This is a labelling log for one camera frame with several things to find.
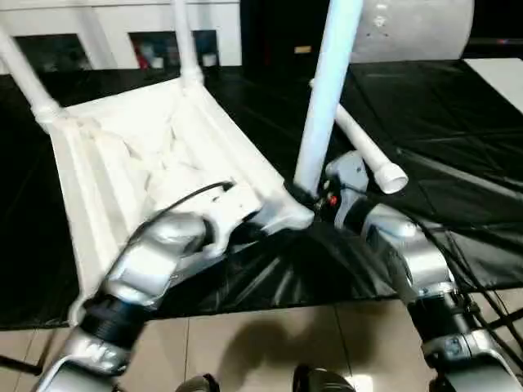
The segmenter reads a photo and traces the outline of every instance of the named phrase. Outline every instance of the tile floor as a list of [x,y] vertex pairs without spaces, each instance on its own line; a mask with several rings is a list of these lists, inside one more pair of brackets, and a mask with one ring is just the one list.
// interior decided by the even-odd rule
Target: tile floor
[[[509,310],[523,306],[522,290],[500,296]],[[0,354],[36,363],[50,334],[52,354],[67,332],[0,332]],[[168,392],[208,372],[224,392],[283,392],[291,390],[296,365],[307,363],[350,377],[358,392],[419,392],[434,377],[419,345],[399,301],[162,320],[146,328],[121,384],[129,392]],[[2,392],[29,392],[35,380],[0,369]]]

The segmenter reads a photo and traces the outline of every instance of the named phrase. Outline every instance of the red light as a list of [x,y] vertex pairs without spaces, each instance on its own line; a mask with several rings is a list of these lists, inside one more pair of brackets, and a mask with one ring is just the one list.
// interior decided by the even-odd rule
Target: red light
[[336,196],[331,196],[329,198],[329,204],[330,204],[330,207],[334,207],[337,204],[337,197]]

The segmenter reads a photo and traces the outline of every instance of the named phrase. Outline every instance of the table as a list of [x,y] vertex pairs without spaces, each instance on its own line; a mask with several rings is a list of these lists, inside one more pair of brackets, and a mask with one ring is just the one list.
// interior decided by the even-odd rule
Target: table
[[[42,81],[66,106],[176,76],[156,69],[100,70],[47,73]],[[307,80],[224,67],[206,83],[291,180]],[[445,229],[436,236],[467,258],[484,285],[496,288],[523,285],[523,116],[507,101],[513,92],[502,94],[461,60],[352,65],[342,94],[342,104],[409,175],[409,185],[390,200],[440,222]],[[0,328],[57,327],[78,287],[51,143],[8,76],[0,77],[0,115]],[[328,160],[350,148],[335,130]],[[306,232],[280,232],[174,287],[157,316],[394,295],[387,269],[356,234],[317,221]]]

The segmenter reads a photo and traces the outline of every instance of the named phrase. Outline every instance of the white cylinder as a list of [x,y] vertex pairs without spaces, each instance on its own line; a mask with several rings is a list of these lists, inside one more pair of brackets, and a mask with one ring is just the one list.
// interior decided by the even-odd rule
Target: white cylinder
[[185,0],[171,0],[174,8],[175,30],[181,62],[181,79],[185,85],[203,82],[202,70],[198,65],[193,34],[189,26],[189,15]]
[[374,179],[385,194],[402,190],[409,182],[405,172],[391,162],[356,120],[341,106],[336,109],[336,123],[360,152],[374,173]]
[[0,57],[31,104],[31,109],[37,118],[57,112],[58,104],[49,96],[18,45],[7,35],[2,26],[0,26]]
[[331,0],[294,182],[316,195],[363,0]]

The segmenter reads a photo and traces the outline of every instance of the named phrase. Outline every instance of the cabinet door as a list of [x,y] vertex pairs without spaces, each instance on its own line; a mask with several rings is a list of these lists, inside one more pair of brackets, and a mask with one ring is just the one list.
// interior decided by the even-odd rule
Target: cabinet door
[[115,68],[90,7],[2,11],[0,23],[36,70]]
[[[238,3],[188,4],[199,59],[206,65],[241,65]],[[95,7],[119,68],[177,65],[170,5]]]

